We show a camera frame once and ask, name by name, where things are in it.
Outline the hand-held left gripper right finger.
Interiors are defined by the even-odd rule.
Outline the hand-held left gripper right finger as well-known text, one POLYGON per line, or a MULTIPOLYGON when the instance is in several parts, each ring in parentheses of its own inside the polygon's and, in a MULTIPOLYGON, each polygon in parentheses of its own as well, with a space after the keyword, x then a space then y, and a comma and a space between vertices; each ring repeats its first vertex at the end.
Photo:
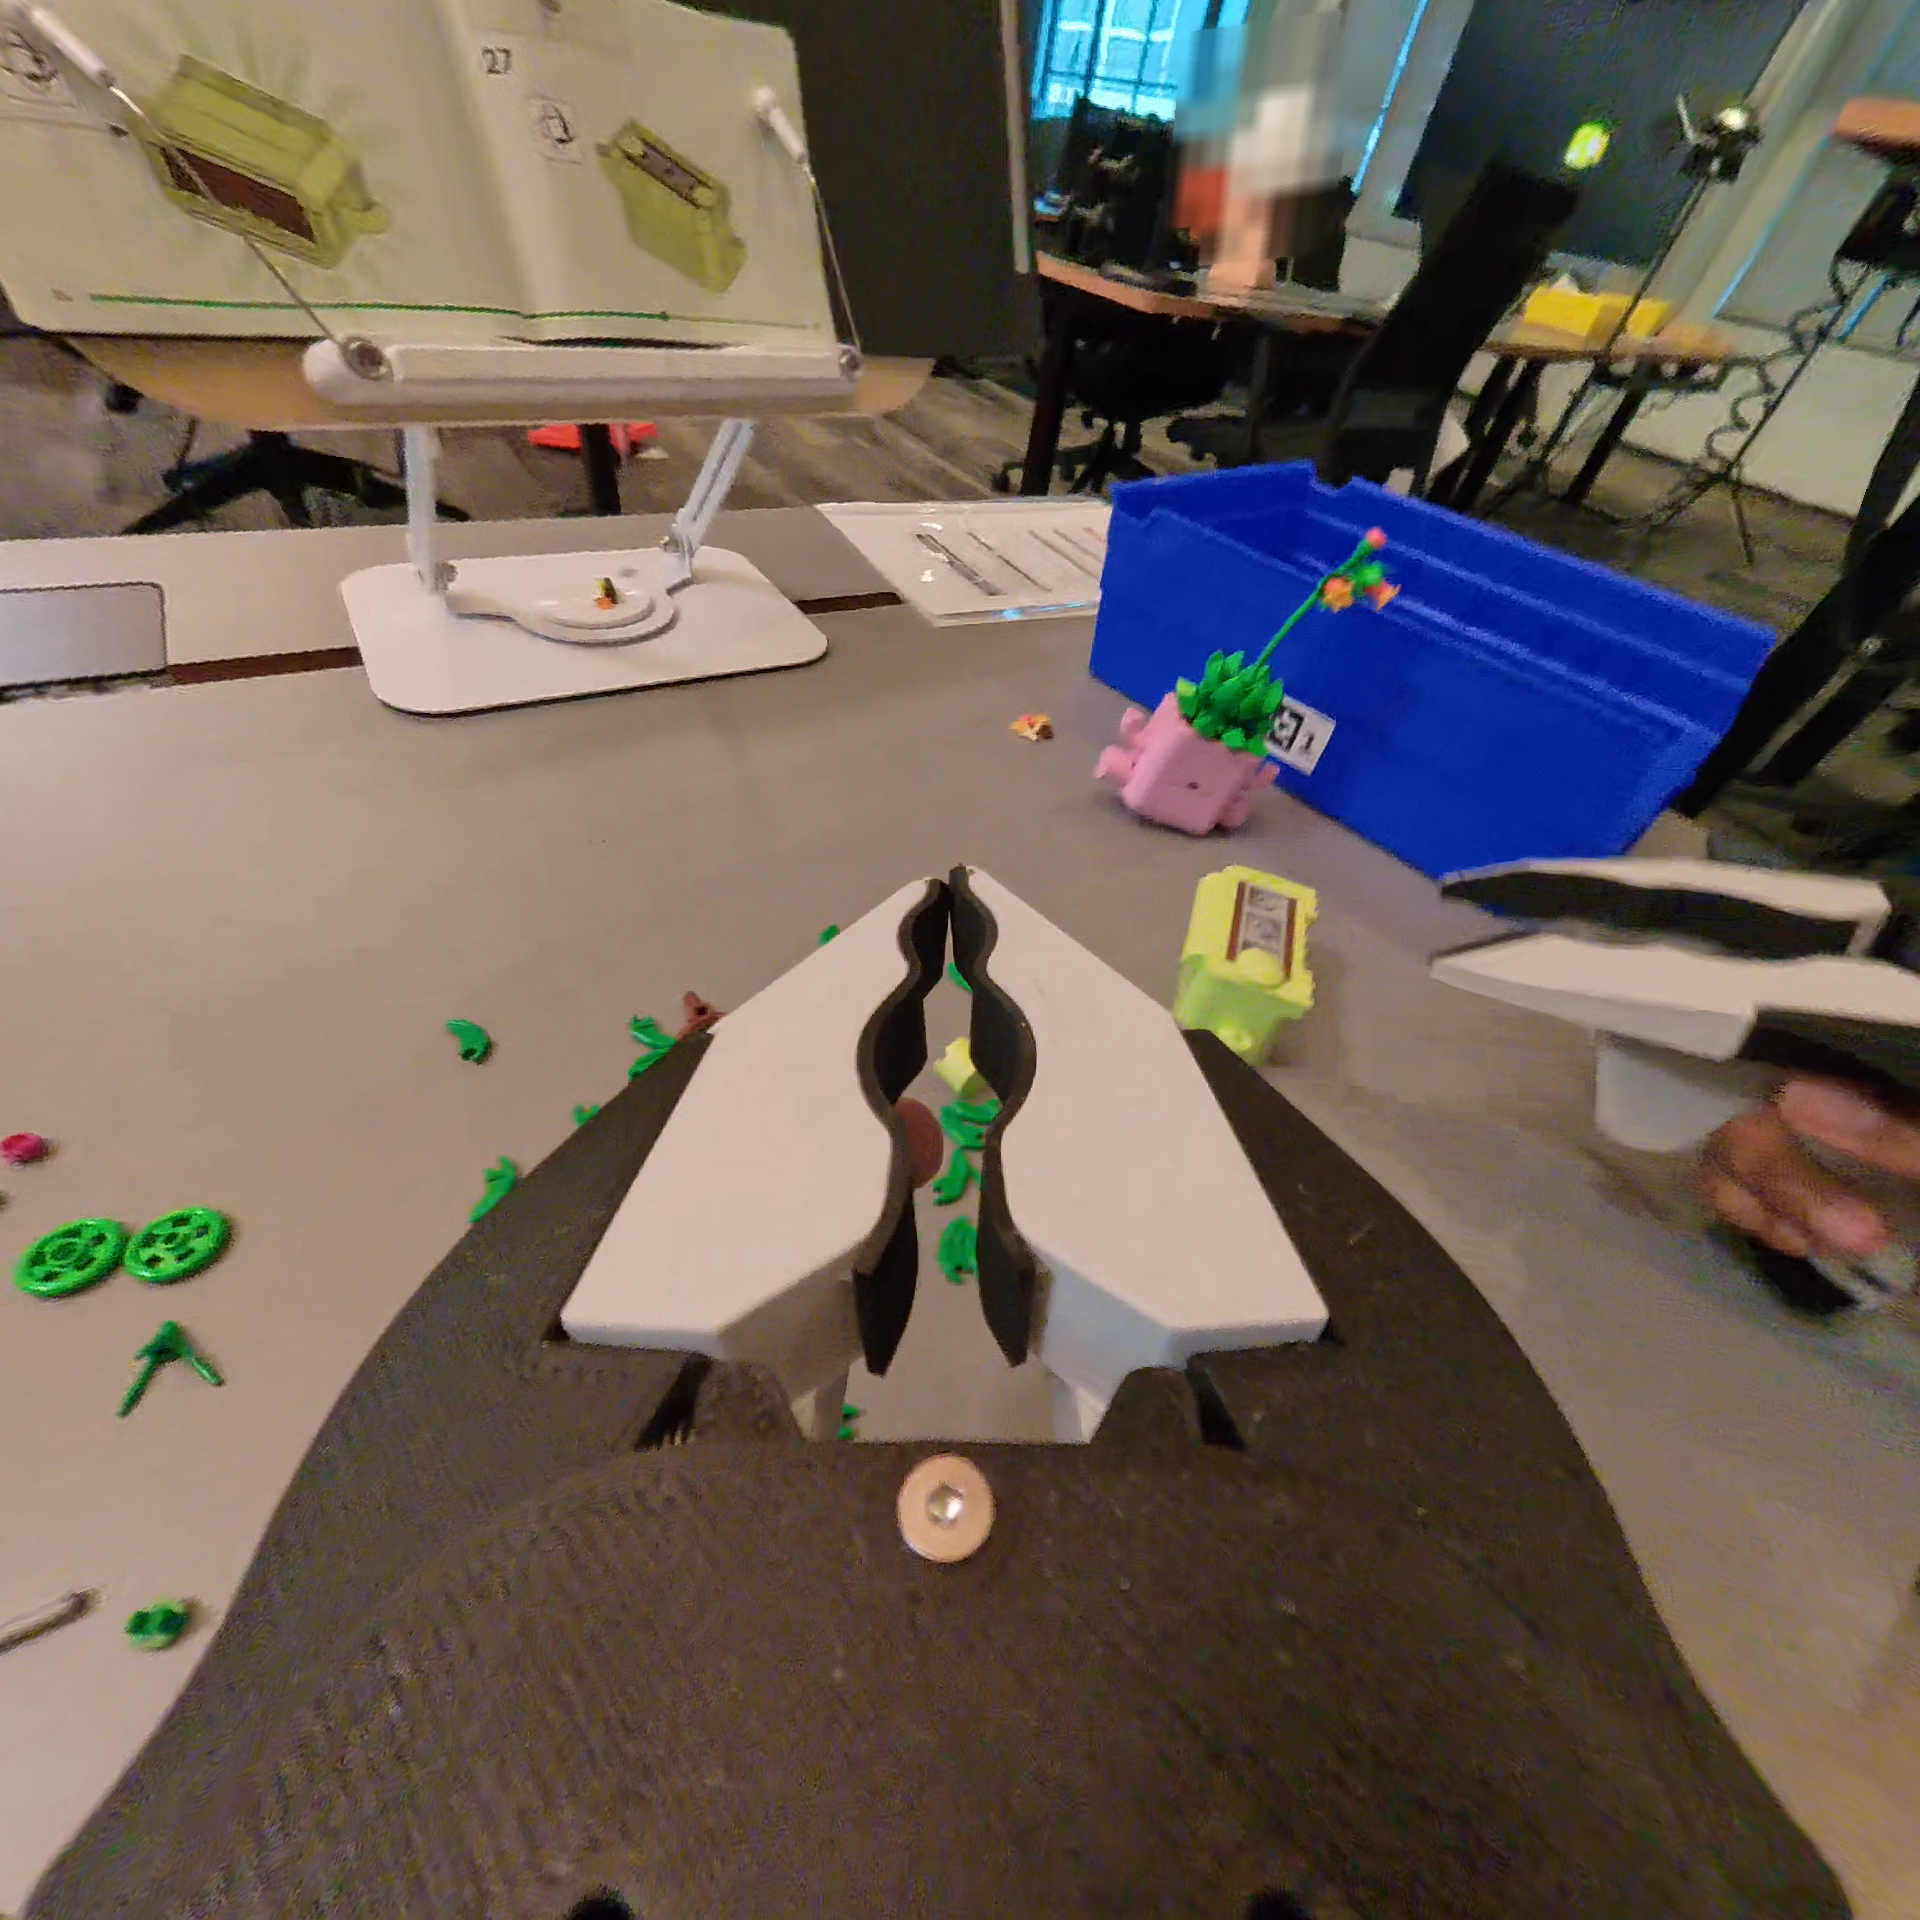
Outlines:
POLYGON ((1088 1442, 1133 1372, 1318 1342, 1331 1309, 1200 1054, 1139 983, 984 867, 945 875, 980 1156, 980 1309, 1049 1379, 1051 1434, 1088 1442))

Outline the lime green toy brick box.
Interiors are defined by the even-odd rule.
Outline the lime green toy brick box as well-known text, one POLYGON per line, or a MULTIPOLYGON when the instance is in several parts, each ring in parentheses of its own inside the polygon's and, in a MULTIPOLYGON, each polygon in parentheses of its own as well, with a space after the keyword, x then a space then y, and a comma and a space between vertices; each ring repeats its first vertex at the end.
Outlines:
POLYGON ((1261 1069, 1284 1021, 1312 1016, 1308 936, 1318 900, 1281 875, 1228 864, 1193 886, 1170 1021, 1204 1030, 1244 1065, 1261 1069))

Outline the yellow box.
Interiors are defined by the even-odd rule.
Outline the yellow box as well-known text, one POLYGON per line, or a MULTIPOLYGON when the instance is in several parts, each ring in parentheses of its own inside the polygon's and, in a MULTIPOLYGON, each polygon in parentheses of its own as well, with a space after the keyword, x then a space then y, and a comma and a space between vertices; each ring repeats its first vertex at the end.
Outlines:
POLYGON ((1521 325, 1603 346, 1611 340, 1655 340, 1669 328, 1669 300, 1625 300, 1625 295, 1584 295, 1570 278, 1529 290, 1521 325))

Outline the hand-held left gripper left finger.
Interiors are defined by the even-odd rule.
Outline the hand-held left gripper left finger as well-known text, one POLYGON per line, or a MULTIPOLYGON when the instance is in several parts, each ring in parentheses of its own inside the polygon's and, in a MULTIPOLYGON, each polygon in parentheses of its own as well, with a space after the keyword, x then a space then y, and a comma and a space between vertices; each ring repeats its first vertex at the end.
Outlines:
POLYGON ((945 966, 940 875, 887 895, 686 1046, 686 1080, 558 1329, 773 1374, 812 1439, 849 1369, 899 1352, 915 1293, 915 1174, 899 1100, 945 966))

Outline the white book stand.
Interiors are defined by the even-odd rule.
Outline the white book stand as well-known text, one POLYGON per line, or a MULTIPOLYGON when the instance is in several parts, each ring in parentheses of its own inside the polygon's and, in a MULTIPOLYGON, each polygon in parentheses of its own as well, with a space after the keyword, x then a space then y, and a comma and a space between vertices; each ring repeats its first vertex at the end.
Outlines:
POLYGON ((373 695, 411 719, 539 705, 813 667, 820 629, 735 554, 711 545, 771 412, 854 412, 862 385, 807 138, 834 340, 783 346, 661 341, 378 341, 276 340, 299 350, 299 392, 331 412, 400 431, 405 559, 349 571, 340 600, 373 695), (701 412, 718 431, 649 545, 454 559, 438 526, 438 425, 626 422, 701 412))

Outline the grey table hatch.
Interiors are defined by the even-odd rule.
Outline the grey table hatch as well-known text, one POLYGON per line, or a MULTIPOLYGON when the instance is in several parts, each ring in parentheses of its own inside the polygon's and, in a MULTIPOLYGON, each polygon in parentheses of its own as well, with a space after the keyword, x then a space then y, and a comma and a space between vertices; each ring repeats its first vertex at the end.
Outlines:
POLYGON ((166 600, 155 584, 8 588, 4 695, 131 684, 166 672, 166 600))

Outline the black office chair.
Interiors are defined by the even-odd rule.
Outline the black office chair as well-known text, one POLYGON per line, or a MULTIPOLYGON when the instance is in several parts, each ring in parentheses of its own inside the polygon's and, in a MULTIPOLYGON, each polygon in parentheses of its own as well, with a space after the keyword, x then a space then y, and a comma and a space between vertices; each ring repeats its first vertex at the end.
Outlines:
POLYGON ((120 536, 207 530, 221 511, 260 498, 287 530, 351 524, 398 524, 410 508, 410 472, 320 450, 275 430, 249 430, 241 444, 190 456, 190 444, 160 469, 155 508, 115 526, 120 536))
POLYGON ((1426 240, 1421 267, 1338 385, 1314 476, 1327 486, 1413 472, 1421 486, 1460 374, 1546 258, 1581 202, 1562 177, 1490 158, 1426 240))

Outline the wooden office desk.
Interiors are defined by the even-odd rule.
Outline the wooden office desk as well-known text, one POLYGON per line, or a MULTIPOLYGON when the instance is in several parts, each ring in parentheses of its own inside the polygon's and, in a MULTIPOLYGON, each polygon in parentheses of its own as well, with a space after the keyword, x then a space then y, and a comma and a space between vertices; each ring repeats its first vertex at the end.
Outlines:
POLYGON ((1312 290, 1152 286, 1144 273, 1035 256, 1043 341, 1033 364, 1033 417, 996 491, 1105 491, 1150 476, 1143 431, 1212 405, 1244 350, 1273 340, 1366 340, 1386 300, 1312 290))

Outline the wooden desk with dark frame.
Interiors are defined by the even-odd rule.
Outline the wooden desk with dark frame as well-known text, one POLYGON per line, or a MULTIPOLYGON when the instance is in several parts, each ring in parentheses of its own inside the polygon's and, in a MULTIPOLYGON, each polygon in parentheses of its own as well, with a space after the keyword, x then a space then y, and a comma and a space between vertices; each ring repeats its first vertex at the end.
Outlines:
MULTIPOLYGON (((1917 102, 1852 99, 1833 137, 1887 163, 1887 183, 1857 223, 1864 267, 1917 267, 1917 102)), ((1728 734, 1670 812, 1696 821, 1730 784, 1790 784, 1833 752, 1892 684, 1917 675, 1917 392, 1887 431, 1847 530, 1838 584, 1758 670, 1728 734)))

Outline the instruction booklet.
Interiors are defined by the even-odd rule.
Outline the instruction booklet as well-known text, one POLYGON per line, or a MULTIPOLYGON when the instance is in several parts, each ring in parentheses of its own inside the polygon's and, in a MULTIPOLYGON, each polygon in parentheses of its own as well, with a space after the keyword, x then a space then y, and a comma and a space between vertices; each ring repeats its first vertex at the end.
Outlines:
POLYGON ((686 4, 4 4, 61 336, 834 340, 793 39, 686 4))

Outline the person's right hand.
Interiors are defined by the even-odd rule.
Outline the person's right hand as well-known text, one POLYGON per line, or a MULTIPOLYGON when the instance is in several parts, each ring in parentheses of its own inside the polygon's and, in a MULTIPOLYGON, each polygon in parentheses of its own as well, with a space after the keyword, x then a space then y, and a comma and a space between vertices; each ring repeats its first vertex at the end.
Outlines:
POLYGON ((1784 1080, 1696 1156, 1710 1214, 1790 1260, 1867 1262, 1892 1244, 1867 1176, 1917 1189, 1917 1097, 1818 1075, 1784 1080))

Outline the laminated paper sheet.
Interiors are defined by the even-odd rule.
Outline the laminated paper sheet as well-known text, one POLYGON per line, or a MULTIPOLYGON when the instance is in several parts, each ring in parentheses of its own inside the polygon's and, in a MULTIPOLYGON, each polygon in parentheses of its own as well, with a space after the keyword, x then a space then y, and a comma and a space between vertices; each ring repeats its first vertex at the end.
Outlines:
POLYGON ((936 629, 1094 615, 1102 600, 1110 505, 1095 498, 849 501, 820 516, 936 629))

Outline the pink toy brick flowerpot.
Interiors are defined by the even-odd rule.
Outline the pink toy brick flowerpot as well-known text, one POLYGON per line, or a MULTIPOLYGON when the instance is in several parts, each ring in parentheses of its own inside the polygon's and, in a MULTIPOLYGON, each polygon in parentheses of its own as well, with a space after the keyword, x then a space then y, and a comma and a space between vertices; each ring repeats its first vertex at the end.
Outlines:
POLYGON ((1256 792, 1276 779, 1268 742, 1284 705, 1276 675, 1281 642, 1314 613, 1386 610, 1402 588, 1390 578, 1383 554, 1386 530, 1370 526, 1284 613, 1259 655, 1212 650, 1155 705, 1128 705, 1118 735, 1095 757, 1094 779, 1110 784, 1118 806, 1152 826, 1193 839, 1244 826, 1256 792))

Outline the dark partition panel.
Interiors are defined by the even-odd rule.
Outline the dark partition panel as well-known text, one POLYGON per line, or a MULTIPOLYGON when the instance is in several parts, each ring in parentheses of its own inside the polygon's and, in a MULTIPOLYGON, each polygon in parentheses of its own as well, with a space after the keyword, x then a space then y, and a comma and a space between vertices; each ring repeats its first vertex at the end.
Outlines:
POLYGON ((763 18, 795 42, 855 341, 1019 361, 1041 336, 1020 4, 763 4, 763 18))

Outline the green stem piece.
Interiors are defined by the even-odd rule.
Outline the green stem piece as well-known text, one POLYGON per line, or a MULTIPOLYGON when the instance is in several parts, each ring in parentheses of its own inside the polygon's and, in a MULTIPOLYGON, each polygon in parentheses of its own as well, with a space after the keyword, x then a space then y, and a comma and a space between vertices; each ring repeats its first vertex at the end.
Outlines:
POLYGON ((115 1419, 131 1417, 131 1408, 146 1399, 148 1382, 172 1369, 172 1365, 182 1365, 194 1379, 201 1379, 207 1388, 226 1388, 226 1374, 216 1372, 216 1365, 190 1342, 190 1334, 166 1319, 138 1350, 135 1350, 135 1362, 131 1362, 131 1379, 115 1402, 115 1419))

